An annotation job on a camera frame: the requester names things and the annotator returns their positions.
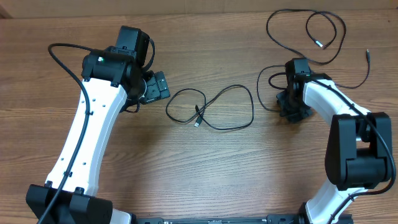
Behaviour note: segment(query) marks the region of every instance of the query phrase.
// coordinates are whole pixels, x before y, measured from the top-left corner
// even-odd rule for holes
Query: wooden surface
[[[0,0],[6,18],[269,12],[277,9],[395,9],[398,0]]]
[[[338,11],[347,24],[343,50],[325,66],[312,65],[337,83],[355,85],[366,73],[365,51],[371,52],[369,80],[356,90],[343,90],[371,111],[385,111],[398,146],[398,11]],[[296,57],[268,38],[270,13],[179,16],[114,16],[0,21],[0,223],[36,223],[25,203],[29,184],[43,184],[57,160],[80,94],[77,84],[47,52],[48,44],[68,42],[104,49],[116,43],[121,25],[139,27],[156,43],[152,69],[163,70],[173,95],[197,88],[209,98],[232,84],[253,94],[256,117],[240,131],[222,132],[205,124],[174,123],[164,112],[168,100],[142,106],[140,113],[119,115],[104,155],[98,197],[139,217],[258,217],[295,213],[326,179],[323,159],[329,127],[315,113],[289,124],[261,108],[256,95],[258,72]],[[270,31],[282,43],[311,58],[334,55],[338,41],[319,49],[305,33],[309,14],[281,14]],[[341,25],[337,22],[341,37]],[[313,36],[326,43],[333,29],[325,19],[310,22]],[[76,74],[87,52],[55,49]],[[275,107],[277,90],[266,72],[260,94]],[[284,78],[275,81],[284,85]],[[170,106],[187,118],[202,98],[185,94]],[[206,111],[218,126],[249,121],[250,101],[244,90],[231,90]],[[359,198],[349,207],[356,223],[397,223],[398,188]]]

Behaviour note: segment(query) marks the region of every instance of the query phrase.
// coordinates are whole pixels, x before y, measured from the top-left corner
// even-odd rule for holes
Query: metal connector tip
[[[315,41],[316,44],[318,44],[319,47],[323,47],[323,44],[319,42],[319,40]]]

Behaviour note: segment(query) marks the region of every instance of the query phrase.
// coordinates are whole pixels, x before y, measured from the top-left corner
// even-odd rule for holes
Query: wooden table
[[[398,11],[337,11],[348,31],[343,50],[329,65],[312,68],[337,83],[355,85],[366,74],[365,50],[371,52],[369,80],[343,90],[371,111],[385,111],[398,146]],[[256,97],[259,71],[284,64],[295,54],[279,47],[265,32],[270,13],[181,16],[114,16],[0,20],[0,222],[36,223],[25,203],[29,184],[43,184],[62,150],[75,115],[80,90],[50,57],[47,46],[68,42],[104,49],[116,43],[121,25],[139,27],[156,44],[152,69],[164,71],[173,95],[197,88],[209,98],[232,84],[253,94],[256,117],[240,131],[223,132],[202,124],[174,123],[165,114],[168,100],[142,106],[138,114],[119,115],[105,152],[98,197],[139,217],[258,217],[295,213],[326,179],[324,156],[329,127],[318,114],[289,124],[265,111]],[[319,49],[305,33],[309,14],[280,14],[270,23],[282,43],[318,60],[331,58],[342,35]],[[326,19],[310,22],[310,32],[326,43],[333,29]],[[58,48],[55,53],[76,74],[88,53]],[[277,90],[261,80],[264,102],[276,107]],[[284,78],[275,81],[285,85]],[[184,94],[170,107],[187,118],[199,95]],[[231,90],[208,108],[218,126],[250,120],[248,94]],[[398,188],[357,199],[347,213],[356,223],[397,223]]]

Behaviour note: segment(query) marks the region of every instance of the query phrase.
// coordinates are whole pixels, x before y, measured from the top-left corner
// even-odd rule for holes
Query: wall
[[[398,0],[0,0],[12,18],[260,12],[282,8],[392,9]]]

